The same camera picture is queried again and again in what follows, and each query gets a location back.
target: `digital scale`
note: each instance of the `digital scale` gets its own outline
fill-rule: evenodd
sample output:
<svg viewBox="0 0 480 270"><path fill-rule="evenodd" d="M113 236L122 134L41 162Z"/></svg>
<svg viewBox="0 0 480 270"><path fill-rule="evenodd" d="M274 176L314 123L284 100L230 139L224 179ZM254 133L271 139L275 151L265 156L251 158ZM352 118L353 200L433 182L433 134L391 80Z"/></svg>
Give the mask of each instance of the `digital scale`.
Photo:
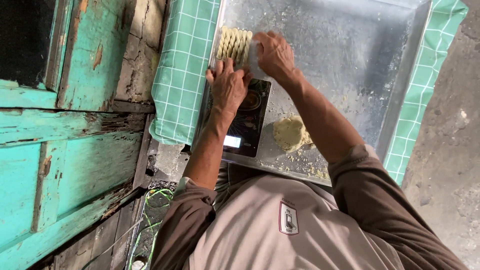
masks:
<svg viewBox="0 0 480 270"><path fill-rule="evenodd" d="M256 157L271 87L272 84L268 81L252 79L248 85L247 97L243 100L237 115L228 128L223 143L224 152ZM202 128L208 121L212 104L213 100L209 95L208 104L201 121Z"/></svg>

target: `hand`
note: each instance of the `hand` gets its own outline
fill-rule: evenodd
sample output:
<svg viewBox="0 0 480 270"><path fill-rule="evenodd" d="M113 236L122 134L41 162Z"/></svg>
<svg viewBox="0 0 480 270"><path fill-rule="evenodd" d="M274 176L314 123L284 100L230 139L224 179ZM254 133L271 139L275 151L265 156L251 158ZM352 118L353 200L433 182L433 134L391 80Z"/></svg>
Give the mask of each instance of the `hand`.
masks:
<svg viewBox="0 0 480 270"><path fill-rule="evenodd" d="M252 39L260 42L257 44L258 66L268 76L279 81L292 74L295 69L293 51L280 34L259 32Z"/></svg>
<svg viewBox="0 0 480 270"><path fill-rule="evenodd" d="M253 74L248 67L233 72L233 60L226 58L216 62L215 71L207 69L205 78L210 84L213 106L221 111L237 114Z"/></svg>

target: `turquoise door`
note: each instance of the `turquoise door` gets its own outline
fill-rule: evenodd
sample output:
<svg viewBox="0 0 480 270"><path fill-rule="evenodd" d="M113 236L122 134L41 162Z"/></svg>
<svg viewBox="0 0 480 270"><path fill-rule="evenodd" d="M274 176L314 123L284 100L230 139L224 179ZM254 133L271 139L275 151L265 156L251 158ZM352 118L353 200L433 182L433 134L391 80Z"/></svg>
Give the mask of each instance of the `turquoise door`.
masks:
<svg viewBox="0 0 480 270"><path fill-rule="evenodd" d="M1 1L2 269L31 266L132 191L146 115L111 105L134 7Z"/></svg>

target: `baking tray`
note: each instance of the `baking tray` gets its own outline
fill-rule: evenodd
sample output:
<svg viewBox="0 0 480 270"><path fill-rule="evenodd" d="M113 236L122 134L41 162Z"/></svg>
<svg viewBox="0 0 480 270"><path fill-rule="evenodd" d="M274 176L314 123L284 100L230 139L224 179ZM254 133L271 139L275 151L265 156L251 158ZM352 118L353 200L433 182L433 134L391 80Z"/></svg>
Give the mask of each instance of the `baking tray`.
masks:
<svg viewBox="0 0 480 270"><path fill-rule="evenodd" d="M383 161L408 88L429 18L431 0L222 0L209 65L221 26L280 32L295 65L353 124ZM272 82L256 158L224 153L222 159L267 172L331 185L317 149L285 154L273 139L273 122L298 115L288 94L250 61L254 78ZM210 91L206 84L193 147Z"/></svg>

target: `person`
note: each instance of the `person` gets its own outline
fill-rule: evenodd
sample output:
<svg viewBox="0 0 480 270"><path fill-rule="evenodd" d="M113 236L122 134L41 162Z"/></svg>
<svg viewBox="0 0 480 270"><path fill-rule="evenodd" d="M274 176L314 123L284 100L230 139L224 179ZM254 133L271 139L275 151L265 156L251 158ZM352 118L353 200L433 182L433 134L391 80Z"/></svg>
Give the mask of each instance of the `person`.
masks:
<svg viewBox="0 0 480 270"><path fill-rule="evenodd" d="M467 269L410 205L373 148L295 68L283 37L268 32L252 39L259 42L259 67L288 92L328 161L333 196L278 175L238 179L230 167L229 185L214 190L228 127L252 79L248 68L234 71L232 59L218 61L206 71L211 115L170 201L151 269Z"/></svg>

